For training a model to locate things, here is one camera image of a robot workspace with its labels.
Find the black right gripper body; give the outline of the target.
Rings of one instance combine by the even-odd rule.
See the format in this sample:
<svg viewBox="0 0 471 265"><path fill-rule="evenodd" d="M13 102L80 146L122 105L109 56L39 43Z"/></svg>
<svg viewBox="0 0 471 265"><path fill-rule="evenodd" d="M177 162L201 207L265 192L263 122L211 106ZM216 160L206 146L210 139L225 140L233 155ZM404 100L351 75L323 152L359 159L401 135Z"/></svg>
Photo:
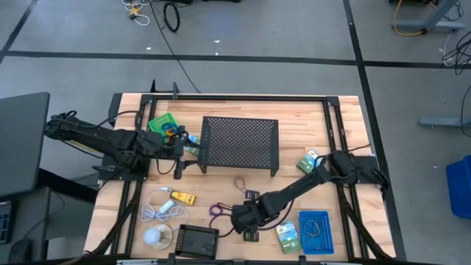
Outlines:
<svg viewBox="0 0 471 265"><path fill-rule="evenodd" d="M238 234L254 227L257 228L265 221L263 212L256 201L245 201L243 205L234 205L230 215L233 228Z"/></svg>

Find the black perforated metal riser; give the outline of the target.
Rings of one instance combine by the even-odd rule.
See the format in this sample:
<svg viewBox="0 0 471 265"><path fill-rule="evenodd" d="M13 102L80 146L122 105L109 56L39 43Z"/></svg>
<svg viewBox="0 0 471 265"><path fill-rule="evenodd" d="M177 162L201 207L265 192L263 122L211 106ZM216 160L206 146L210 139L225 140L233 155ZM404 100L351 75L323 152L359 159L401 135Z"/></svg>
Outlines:
<svg viewBox="0 0 471 265"><path fill-rule="evenodd" d="M202 118L198 166L266 169L274 177L280 168L279 122L205 116Z"/></svg>

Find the blue floor bin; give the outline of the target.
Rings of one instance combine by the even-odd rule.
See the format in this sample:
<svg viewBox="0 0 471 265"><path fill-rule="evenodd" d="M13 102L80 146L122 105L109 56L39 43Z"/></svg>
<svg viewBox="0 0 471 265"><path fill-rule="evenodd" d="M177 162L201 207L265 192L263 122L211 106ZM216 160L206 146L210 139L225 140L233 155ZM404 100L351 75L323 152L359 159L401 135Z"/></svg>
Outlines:
<svg viewBox="0 0 471 265"><path fill-rule="evenodd" d="M449 164L446 173L453 214L471 219L471 155Z"/></svg>

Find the small yellow crayon box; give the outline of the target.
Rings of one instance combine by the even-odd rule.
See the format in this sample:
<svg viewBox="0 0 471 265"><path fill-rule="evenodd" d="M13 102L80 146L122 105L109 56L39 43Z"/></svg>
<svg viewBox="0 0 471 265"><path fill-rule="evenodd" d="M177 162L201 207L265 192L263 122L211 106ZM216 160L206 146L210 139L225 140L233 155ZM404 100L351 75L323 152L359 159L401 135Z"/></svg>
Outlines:
<svg viewBox="0 0 471 265"><path fill-rule="evenodd" d="M193 205L195 203L195 200L196 200L195 195L185 193L185 192L181 192L181 191L172 191L170 193L170 197L172 199L175 199L179 202L183 202L183 203L188 204L188 205Z"/></svg>

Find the black computer mouse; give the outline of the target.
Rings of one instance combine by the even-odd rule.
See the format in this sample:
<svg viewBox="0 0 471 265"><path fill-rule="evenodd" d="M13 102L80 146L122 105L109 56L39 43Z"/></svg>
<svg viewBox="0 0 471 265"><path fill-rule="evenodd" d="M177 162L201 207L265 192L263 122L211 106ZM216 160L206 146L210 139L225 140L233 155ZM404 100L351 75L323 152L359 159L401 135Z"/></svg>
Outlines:
<svg viewBox="0 0 471 265"><path fill-rule="evenodd" d="M23 238L11 246L8 263L24 263L32 260L32 240Z"/></svg>

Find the grey desk leg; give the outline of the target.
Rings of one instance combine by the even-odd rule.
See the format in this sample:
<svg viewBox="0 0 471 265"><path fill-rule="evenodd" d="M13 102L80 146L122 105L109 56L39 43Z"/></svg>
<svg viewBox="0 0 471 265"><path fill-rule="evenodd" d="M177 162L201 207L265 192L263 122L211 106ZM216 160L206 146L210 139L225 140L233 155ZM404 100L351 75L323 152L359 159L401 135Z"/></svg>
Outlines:
<svg viewBox="0 0 471 265"><path fill-rule="evenodd" d="M424 20L397 20L397 14L402 4L402 0L397 4L396 10L394 11L394 18L392 27L397 30L401 35L402 32L399 29L406 31L405 35L421 35L429 32L432 29L443 29L443 30L461 30L465 29L465 24L455 21L443 21L442 19L448 13L448 11L455 6L458 0L439 0L439 4L433 9L433 11Z"/></svg>

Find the green blue crayon box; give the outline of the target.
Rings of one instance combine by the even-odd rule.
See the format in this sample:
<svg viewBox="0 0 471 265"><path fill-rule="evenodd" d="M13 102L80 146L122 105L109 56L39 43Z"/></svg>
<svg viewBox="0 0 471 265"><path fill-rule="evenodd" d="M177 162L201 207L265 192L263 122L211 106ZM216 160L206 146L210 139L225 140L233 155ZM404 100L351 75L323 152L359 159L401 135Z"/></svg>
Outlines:
<svg viewBox="0 0 471 265"><path fill-rule="evenodd" d="M189 135L188 139L196 144L200 144L200 139L194 135ZM199 155L199 148L197 147L185 146L184 150L186 152L191 153L192 155L195 155L195 156Z"/></svg>
<svg viewBox="0 0 471 265"><path fill-rule="evenodd" d="M305 173L311 173L322 162L322 158L314 149L310 149L304 157L297 163L297 168Z"/></svg>
<svg viewBox="0 0 471 265"><path fill-rule="evenodd" d="M293 222L283 222L275 227L284 254L290 254L302 249L300 237Z"/></svg>

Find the black metal table frame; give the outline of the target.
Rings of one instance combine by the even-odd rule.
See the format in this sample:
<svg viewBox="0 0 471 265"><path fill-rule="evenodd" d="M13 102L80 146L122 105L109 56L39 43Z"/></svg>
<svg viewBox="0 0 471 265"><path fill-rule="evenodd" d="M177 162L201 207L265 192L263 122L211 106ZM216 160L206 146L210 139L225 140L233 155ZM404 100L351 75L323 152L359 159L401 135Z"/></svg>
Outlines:
<svg viewBox="0 0 471 265"><path fill-rule="evenodd" d="M327 132L325 108L322 102L314 101L314 97L301 96L236 96L234 95L196 95L196 99L170 100L163 97L157 100L155 115L171 113L174 118L187 127L193 135L199 135L203 116L240 117L251 119L277 119L280 136L280 167L275 177L270 177L269 170L236 169L225 167L208 167L207 174L201 174L198 166L188 167L181 180L173 180L172 175L160 175L156 171L155 162L151 162L148 180L144 182L143 196L153 188L168 186L178 191L196 195L193 206L187 206L188 223L207 227L210 221L208 209L216 202L227 205L242 203L244 195L233 185L234 177L242 177L246 187L264 193L285 188L302 177L298 170L298 161L308 152L315 149L319 154L331 151L330 136L334 136L334 149L341 147L340 135L336 122L335 97L329 96L329 111L332 131ZM366 122L357 96L337 96L339 110L343 121L343 136L348 149L364 146L369 143ZM88 230L84 250L93 250L108 234L118 213L124 182L110 181L99 192L94 206L91 225ZM396 256L392 241L389 222L383 204L383 196L375 184L359 184L356 186L361 217L367 230L390 256ZM161 251L145 245L142 235L148 227L159 221L142 222L138 207L137 222L131 256L133 258L168 258L174 252L175 239L171 245ZM334 254L307 255L308 261L346 261L348 258L346 239L344 237L337 188L332 183L325 183L295 200L287 220L291 220L300 231L298 213L300 211L327 211L333 236ZM221 238L216 259L237 261L294 261L302 250L284 254L275 230L261 231L259 242L244 241L242 235L231 233Z"/></svg>

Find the black plastic basket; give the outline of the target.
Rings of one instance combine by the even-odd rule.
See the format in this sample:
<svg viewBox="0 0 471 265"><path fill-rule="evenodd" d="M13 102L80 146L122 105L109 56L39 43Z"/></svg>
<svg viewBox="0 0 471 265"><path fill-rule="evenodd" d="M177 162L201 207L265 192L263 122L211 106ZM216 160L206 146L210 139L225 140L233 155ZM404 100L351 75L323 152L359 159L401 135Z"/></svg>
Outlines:
<svg viewBox="0 0 471 265"><path fill-rule="evenodd" d="M218 240L217 229L180 225L174 254L185 258L215 260Z"/></svg>

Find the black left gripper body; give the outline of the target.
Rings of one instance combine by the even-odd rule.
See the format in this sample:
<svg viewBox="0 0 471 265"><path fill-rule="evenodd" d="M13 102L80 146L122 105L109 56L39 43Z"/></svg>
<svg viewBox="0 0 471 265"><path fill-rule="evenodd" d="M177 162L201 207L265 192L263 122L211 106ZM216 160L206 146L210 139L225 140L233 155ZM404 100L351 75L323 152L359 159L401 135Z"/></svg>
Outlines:
<svg viewBox="0 0 471 265"><path fill-rule="evenodd" d="M188 132L184 126L178 127L178 132L172 136L170 142L165 143L163 137L156 132L146 133L147 152L159 159L179 159L183 156L184 145Z"/></svg>

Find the green plastic basket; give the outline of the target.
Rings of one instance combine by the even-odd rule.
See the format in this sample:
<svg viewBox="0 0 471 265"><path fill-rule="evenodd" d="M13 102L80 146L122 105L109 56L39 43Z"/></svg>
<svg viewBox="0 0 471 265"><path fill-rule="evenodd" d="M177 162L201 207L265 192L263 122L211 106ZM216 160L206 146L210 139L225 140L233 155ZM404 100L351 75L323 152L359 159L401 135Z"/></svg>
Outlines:
<svg viewBox="0 0 471 265"><path fill-rule="evenodd" d="M154 133L158 133L160 134L162 137L163 137L163 140L164 140L164 137L166 136L165 133L161 130L161 126L162 124L166 123L166 122L171 122L171 123L175 123L177 124L177 122L175 121L174 117L172 114L170 113L165 113L163 114L162 116L159 116L155 119L152 119L151 121L148 122L148 126L150 128L150 130Z"/></svg>

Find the black side monitor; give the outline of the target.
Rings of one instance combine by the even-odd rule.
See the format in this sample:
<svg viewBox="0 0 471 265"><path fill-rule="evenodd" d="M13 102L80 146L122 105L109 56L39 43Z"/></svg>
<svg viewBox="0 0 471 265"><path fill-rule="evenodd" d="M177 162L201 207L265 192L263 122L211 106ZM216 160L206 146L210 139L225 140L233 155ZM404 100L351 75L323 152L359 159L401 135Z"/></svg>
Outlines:
<svg viewBox="0 0 471 265"><path fill-rule="evenodd" d="M0 99L0 197L37 185L49 98L41 92Z"/></svg>

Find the blue plastic basket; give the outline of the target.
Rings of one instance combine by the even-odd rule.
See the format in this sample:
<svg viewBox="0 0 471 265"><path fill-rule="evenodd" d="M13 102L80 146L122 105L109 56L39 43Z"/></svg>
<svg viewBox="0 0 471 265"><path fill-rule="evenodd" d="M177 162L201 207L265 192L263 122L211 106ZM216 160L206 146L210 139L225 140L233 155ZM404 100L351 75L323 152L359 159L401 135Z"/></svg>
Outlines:
<svg viewBox="0 0 471 265"><path fill-rule="evenodd" d="M321 240L324 249L313 250L307 244L308 235L303 231L303 225L311 219L315 219L322 230L318 235ZM330 218L327 211L300 211L299 212L299 223L300 223L300 235L302 243L302 251L308 255L330 255L334 254L334 244L332 238L332 232L330 227Z"/></svg>

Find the grey desk foot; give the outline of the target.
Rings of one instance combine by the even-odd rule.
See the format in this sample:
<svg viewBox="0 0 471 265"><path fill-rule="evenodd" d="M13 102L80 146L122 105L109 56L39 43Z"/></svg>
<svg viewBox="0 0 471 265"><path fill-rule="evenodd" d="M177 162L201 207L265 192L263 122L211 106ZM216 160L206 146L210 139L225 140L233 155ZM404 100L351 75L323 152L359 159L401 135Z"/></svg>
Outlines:
<svg viewBox="0 0 471 265"><path fill-rule="evenodd" d="M425 117L419 119L419 126L422 127L464 127L471 128L471 119L460 118L437 118Z"/></svg>

